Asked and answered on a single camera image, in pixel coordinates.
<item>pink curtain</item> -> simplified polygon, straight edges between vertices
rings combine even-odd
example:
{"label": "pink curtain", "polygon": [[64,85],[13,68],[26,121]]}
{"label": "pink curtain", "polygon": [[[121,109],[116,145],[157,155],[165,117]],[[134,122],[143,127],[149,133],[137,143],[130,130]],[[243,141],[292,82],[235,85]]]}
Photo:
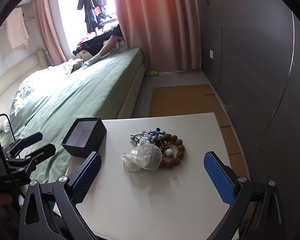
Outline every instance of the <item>pink curtain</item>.
{"label": "pink curtain", "polygon": [[128,48],[141,47],[148,70],[201,67],[195,0],[116,0],[116,10]]}
{"label": "pink curtain", "polygon": [[34,20],[43,46],[48,50],[53,65],[66,62],[56,30],[53,25],[48,0],[32,0]]}

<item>pile of jewelry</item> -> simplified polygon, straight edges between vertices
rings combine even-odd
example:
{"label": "pile of jewelry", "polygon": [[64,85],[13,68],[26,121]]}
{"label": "pile of jewelry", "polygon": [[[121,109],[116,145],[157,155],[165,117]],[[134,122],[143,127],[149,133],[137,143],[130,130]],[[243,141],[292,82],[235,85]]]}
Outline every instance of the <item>pile of jewelry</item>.
{"label": "pile of jewelry", "polygon": [[[157,128],[156,130],[149,130],[148,132],[142,131],[140,133],[130,134],[130,140],[132,140],[135,145],[138,145],[143,137],[147,137],[152,144],[159,147],[162,154],[167,157],[171,157],[171,160],[162,160],[159,167],[171,169],[174,165],[180,164],[180,161],[184,157],[185,147],[182,144],[182,140],[178,139],[178,136],[171,135],[165,131],[161,132],[160,128]],[[175,144],[177,146],[178,152],[175,155],[173,150],[170,149],[171,144]]]}

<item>white sock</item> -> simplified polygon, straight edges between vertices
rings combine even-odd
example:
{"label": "white sock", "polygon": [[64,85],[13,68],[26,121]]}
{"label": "white sock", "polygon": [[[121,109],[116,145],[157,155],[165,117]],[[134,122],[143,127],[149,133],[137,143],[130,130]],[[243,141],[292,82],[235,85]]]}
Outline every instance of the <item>white sock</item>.
{"label": "white sock", "polygon": [[98,53],[93,58],[87,60],[84,64],[87,66],[91,66],[91,65],[95,64],[99,59],[101,59],[101,55]]}

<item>bed frame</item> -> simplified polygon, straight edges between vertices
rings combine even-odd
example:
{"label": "bed frame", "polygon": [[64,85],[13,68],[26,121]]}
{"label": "bed frame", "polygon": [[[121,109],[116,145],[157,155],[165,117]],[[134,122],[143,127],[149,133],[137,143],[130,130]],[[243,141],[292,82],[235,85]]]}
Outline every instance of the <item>bed frame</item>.
{"label": "bed frame", "polygon": [[[47,67],[48,65],[45,61],[43,50],[40,49],[5,73],[0,78],[0,114],[5,113],[9,115],[17,88],[23,80],[35,71]],[[131,118],[144,74],[145,67],[144,64],[142,64],[131,84],[127,97],[124,100],[116,119]],[[3,121],[4,118],[0,118],[0,131],[2,130]]]}

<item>gray floor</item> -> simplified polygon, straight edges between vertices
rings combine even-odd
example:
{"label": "gray floor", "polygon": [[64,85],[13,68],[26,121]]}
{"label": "gray floor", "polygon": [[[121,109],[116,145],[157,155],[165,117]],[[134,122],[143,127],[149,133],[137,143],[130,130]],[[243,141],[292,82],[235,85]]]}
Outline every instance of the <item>gray floor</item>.
{"label": "gray floor", "polygon": [[157,77],[146,77],[140,87],[132,118],[144,118],[149,116],[152,89],[155,87],[171,87],[209,84],[208,79],[201,69],[163,72]]}

